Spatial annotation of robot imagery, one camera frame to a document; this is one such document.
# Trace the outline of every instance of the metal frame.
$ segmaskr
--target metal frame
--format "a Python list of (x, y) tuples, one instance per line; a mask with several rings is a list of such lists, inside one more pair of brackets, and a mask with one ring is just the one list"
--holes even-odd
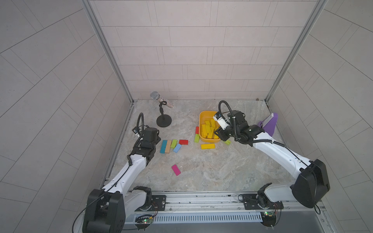
[[(152, 195), (166, 195), (166, 209), (159, 211), (159, 215), (166, 216), (187, 216), (195, 214), (248, 214), (256, 212), (264, 212), (265, 210), (245, 210), (244, 204), (238, 200), (239, 194), (251, 194), (256, 192), (204, 192), (204, 191), (153, 191)], [(319, 222), (325, 233), (338, 233), (334, 227), (324, 204), (318, 203), (321, 209), (321, 215), (317, 215)], [(298, 203), (297, 201), (283, 202), (283, 212), (299, 212), (299, 211), (314, 211)], [(134, 216), (138, 214), (153, 214), (154, 212), (144, 211), (136, 212), (134, 215), (126, 217), (125, 224), (133, 224)], [(81, 215), (74, 228), (74, 232), (80, 233), (83, 224), (83, 216)]]
[(121, 143), (123, 141), (124, 134), (126, 133), (126, 130), (127, 130), (128, 124), (129, 124), (129, 120), (131, 118), (131, 115), (132, 115), (132, 112), (134, 110), (134, 107), (135, 107), (135, 105), (131, 104), (130, 107), (129, 107), (129, 109), (128, 109), (128, 111), (127, 111), (126, 119), (123, 122), (122, 131), (120, 132), (120, 135), (119, 135), (119, 140), (118, 140), (117, 144), (115, 145), (114, 153), (113, 153), (111, 159), (109, 160), (109, 164), (108, 164), (108, 166), (106, 168), (105, 176), (103, 177), (103, 179), (102, 179), (102, 181), (100, 183), (100, 187), (104, 186), (106, 178), (110, 176), (110, 173), (113, 170), (113, 166), (114, 166), (115, 160), (116, 160), (116, 158), (118, 156), (120, 145), (121, 145)]
[(128, 126), (128, 123), (129, 123), (129, 120), (130, 120), (130, 117), (131, 117), (131, 114), (134, 110), (134, 100), (131, 96), (131, 93), (126, 85), (126, 83), (124, 82), (124, 78), (123, 78), (123, 75), (122, 73), (120, 72), (120, 69), (118, 67), (118, 64), (116, 63), (115, 61), (115, 58), (113, 56), (113, 53), (112, 51), (110, 50), (110, 47), (107, 43), (107, 40), (105, 39), (105, 36), (101, 30), (101, 26), (100, 24), (98, 23), (97, 21), (97, 18), (92, 10), (92, 7), (91, 7), (91, 4), (89, 3), (88, 0), (81, 0), (81, 3), (82, 3), (82, 6), (83, 6), (83, 9), (85, 10), (87, 16), (88, 16), (88, 20), (91, 22), (91, 25), (93, 27), (93, 30), (95, 31), (96, 35), (97, 35), (97, 38), (100, 42), (100, 44), (102, 45), (103, 49), (104, 49), (104, 52), (105, 54), (107, 55), (107, 58), (109, 60), (109, 63), (112, 67), (112, 69), (114, 70), (115, 72), (115, 75), (117, 76), (117, 78), (119, 79), (119, 82), (122, 86), (122, 88), (124, 89), (127, 97), (128, 97), (128, 100), (130, 102), (130, 106), (129, 106), (129, 109), (127, 111), (127, 115), (126, 115), (126, 119), (122, 125), (122, 131), (120, 132), (120, 135), (119, 135), (119, 140), (117, 141), (117, 144), (115, 145), (115, 149), (114, 149), (114, 152), (111, 156), (111, 159), (109, 160), (109, 164), (106, 168), (106, 172), (105, 172), (105, 176), (103, 177), (103, 179), (101, 180), (101, 183), (100, 183), (100, 187), (102, 187), (104, 185), (104, 182), (105, 182), (105, 179), (107, 177), (109, 177), (110, 173), (111, 173), (111, 170), (114, 166), (114, 162), (115, 162), (115, 159), (118, 155), (118, 152), (119, 152), (119, 149), (120, 149), (120, 144), (123, 140), (123, 137), (124, 137), (124, 134), (125, 134), (125, 131), (127, 129), (127, 126)]
[(82, 2), (83, 9), (87, 13), (88, 19), (91, 22), (93, 30), (95, 31), (95, 33), (97, 35), (97, 38), (98, 38), (99, 42), (101, 43), (101, 45), (102, 45), (102, 47), (104, 49), (105, 54), (108, 56), (109, 63), (112, 66), (112, 68), (114, 70), (114, 73), (118, 77), (119, 82), (121, 83), (122, 87), (124, 88), (124, 90), (125, 90), (128, 98), (129, 98), (129, 101), (130, 101), (130, 103), (132, 105), (133, 102), (134, 102), (134, 100), (133, 100), (133, 98), (131, 96), (130, 91), (127, 88), (126, 83), (124, 82), (124, 78), (122, 76), (122, 73), (120, 72), (118, 64), (116, 63), (115, 58), (113, 56), (113, 53), (111, 52), (110, 47), (109, 47), (109, 45), (108, 45), (108, 43), (107, 43), (107, 41), (105, 39), (104, 33), (101, 30), (101, 26), (98, 23), (95, 14), (93, 13), (91, 4), (89, 3), (88, 0), (81, 0), (81, 2)]
[(267, 97), (265, 98), (266, 103), (272, 98), (273, 93), (275, 92), (276, 88), (280, 85), (281, 80), (285, 76), (286, 72), (288, 71), (291, 63), (293, 62), (295, 56), (298, 54), (299, 49), (302, 47), (305, 39), (307, 38), (308, 34), (310, 33), (313, 25), (315, 24), (316, 20), (320, 16), (320, 13), (324, 9), (327, 0), (318, 0), (315, 7), (313, 8), (310, 17), (307, 19), (306, 24), (304, 25), (300, 35), (298, 36), (297, 41), (295, 42), (293, 48), (291, 49), (288, 58), (286, 59), (284, 65), (282, 66), (275, 82), (273, 83), (271, 90), (268, 92)]

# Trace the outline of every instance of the purple object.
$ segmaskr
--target purple object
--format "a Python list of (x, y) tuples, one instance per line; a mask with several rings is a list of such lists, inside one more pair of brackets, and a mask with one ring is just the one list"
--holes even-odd
[(265, 120), (259, 121), (257, 124), (259, 127), (262, 127), (266, 133), (268, 133), (271, 137), (275, 132), (275, 127), (277, 123), (278, 115), (277, 113), (271, 113)]

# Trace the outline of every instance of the white tiled wall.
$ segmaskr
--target white tiled wall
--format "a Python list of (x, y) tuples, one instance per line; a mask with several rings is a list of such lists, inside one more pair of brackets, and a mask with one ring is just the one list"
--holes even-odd
[(373, 232), (372, 12), (370, 0), (329, 0), (269, 101), (288, 145), (326, 163), (339, 233)]
[(70, 232), (129, 105), (79, 0), (2, 1), (0, 231)]
[(151, 91), (172, 99), (265, 98), (315, 5), (90, 3), (135, 99), (149, 99)]

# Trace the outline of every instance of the vent grille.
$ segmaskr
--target vent grille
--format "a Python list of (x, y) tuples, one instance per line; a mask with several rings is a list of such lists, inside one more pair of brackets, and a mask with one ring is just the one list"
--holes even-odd
[(162, 213), (153, 223), (235, 223), (262, 222), (260, 212), (227, 212), (227, 213)]

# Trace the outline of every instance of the round stand base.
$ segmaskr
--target round stand base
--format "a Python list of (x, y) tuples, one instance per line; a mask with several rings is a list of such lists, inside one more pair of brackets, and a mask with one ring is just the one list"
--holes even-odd
[(162, 118), (162, 115), (157, 118), (157, 125), (159, 127), (167, 127), (171, 124), (171, 122), (172, 119), (169, 115), (164, 115), (164, 119)]

